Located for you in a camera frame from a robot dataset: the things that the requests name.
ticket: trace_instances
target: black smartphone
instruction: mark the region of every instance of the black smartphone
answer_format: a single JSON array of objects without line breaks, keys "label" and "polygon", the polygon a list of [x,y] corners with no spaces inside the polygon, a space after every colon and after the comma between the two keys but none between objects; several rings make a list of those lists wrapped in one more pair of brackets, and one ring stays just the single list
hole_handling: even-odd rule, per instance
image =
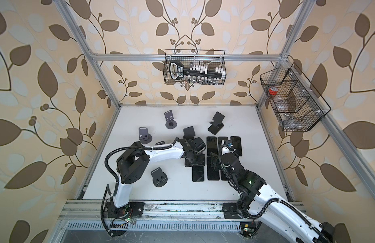
[{"label": "black smartphone", "polygon": [[217,154],[217,138],[216,137],[207,137],[207,156],[210,156],[210,153]]},{"label": "black smartphone", "polygon": [[227,180],[227,177],[225,176],[222,170],[220,170],[220,177],[221,177],[221,180]]},{"label": "black smartphone", "polygon": [[207,157],[207,176],[208,180],[220,180],[220,173],[212,167],[209,156]]},{"label": "black smartphone", "polygon": [[237,137],[237,136],[231,136],[231,140],[232,140],[232,145],[233,145],[234,149],[236,150],[236,153],[239,156],[242,156],[243,155],[242,139],[240,137]]},{"label": "black smartphone", "polygon": [[204,181],[204,167],[203,166],[192,166],[191,167],[191,180],[193,182]]},{"label": "black smartphone", "polygon": [[220,146],[222,145],[223,140],[228,140],[228,137],[218,137],[217,140],[219,143],[219,152],[220,152]]}]

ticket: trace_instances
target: white platform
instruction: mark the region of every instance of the white platform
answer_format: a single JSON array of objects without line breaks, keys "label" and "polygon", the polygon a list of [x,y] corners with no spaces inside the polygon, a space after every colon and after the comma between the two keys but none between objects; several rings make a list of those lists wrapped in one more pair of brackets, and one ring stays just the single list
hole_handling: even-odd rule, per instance
[{"label": "white platform", "polygon": [[[172,110],[177,127],[167,129],[164,113]],[[104,159],[112,150],[129,146],[138,141],[139,127],[147,127],[153,140],[147,145],[159,141],[171,143],[175,137],[182,138],[182,129],[193,126],[196,137],[200,136],[206,143],[207,136],[214,136],[208,131],[209,122],[216,111],[222,113],[224,127],[216,134],[219,136],[240,136],[243,156],[240,162],[245,169],[253,171],[286,198],[266,137],[259,121],[255,107],[249,106],[172,106],[172,107],[122,107],[115,126],[109,136],[104,151],[89,182],[83,199],[101,199],[109,183],[114,188],[114,177],[104,166]],[[116,159],[122,152],[109,159],[109,166],[116,172]],[[161,167],[168,181],[163,187],[155,187],[150,172]],[[142,178],[133,184],[131,200],[237,200],[237,192],[226,181],[209,181],[207,167],[204,167],[204,181],[192,182],[191,168],[184,166],[184,159],[169,159],[149,164]]]}]

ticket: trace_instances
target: wire mesh basket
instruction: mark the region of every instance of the wire mesh basket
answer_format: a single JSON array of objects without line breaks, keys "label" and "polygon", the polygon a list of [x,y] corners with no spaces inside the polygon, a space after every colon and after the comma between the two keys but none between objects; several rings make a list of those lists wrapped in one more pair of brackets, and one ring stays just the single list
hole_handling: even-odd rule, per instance
[{"label": "wire mesh basket", "polygon": [[224,85],[227,76],[224,55],[225,51],[213,49],[167,49],[163,67],[165,84]]},{"label": "wire mesh basket", "polygon": [[[299,68],[276,68],[260,75],[261,84],[283,131],[309,131],[331,107],[310,82],[305,86],[298,79]],[[320,107],[311,92],[321,98],[327,108]]]}]

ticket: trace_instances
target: wallpaper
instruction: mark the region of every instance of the wallpaper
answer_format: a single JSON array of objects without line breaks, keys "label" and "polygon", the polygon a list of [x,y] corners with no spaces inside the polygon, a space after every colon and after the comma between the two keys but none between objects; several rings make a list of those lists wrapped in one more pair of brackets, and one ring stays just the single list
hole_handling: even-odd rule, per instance
[{"label": "wallpaper", "polygon": [[321,123],[283,132],[270,105],[262,113],[297,201],[336,229],[336,243],[375,242],[375,201]]},{"label": "wallpaper", "polygon": [[279,54],[300,0],[67,0],[94,53]]},{"label": "wallpaper", "polygon": [[[163,78],[162,62],[104,61],[101,65],[122,104],[240,105],[256,104],[262,93],[259,75],[270,62],[226,62],[224,85],[174,84]],[[104,98],[100,90],[99,98]]]},{"label": "wallpaper", "polygon": [[375,171],[375,0],[317,1],[290,60]]},{"label": "wallpaper", "polygon": [[0,242],[48,239],[114,113],[100,89],[51,1],[0,0]]}]

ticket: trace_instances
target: leaf pattern wallpaper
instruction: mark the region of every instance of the leaf pattern wallpaper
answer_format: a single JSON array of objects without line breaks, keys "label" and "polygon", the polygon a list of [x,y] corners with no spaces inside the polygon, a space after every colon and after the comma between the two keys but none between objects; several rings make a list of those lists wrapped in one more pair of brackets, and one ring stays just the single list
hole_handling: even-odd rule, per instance
[{"label": "leaf pattern wallpaper", "polygon": [[67,0],[94,53],[279,54],[299,0]]},{"label": "leaf pattern wallpaper", "polygon": [[0,1],[0,242],[49,237],[115,111],[99,90],[51,1]]},{"label": "leaf pattern wallpaper", "polygon": [[[316,1],[289,59],[332,107],[332,115],[375,170],[375,1]],[[283,132],[262,108],[296,199],[335,226],[340,242],[375,242],[375,202],[321,123]],[[359,225],[367,225],[359,232]]]}]

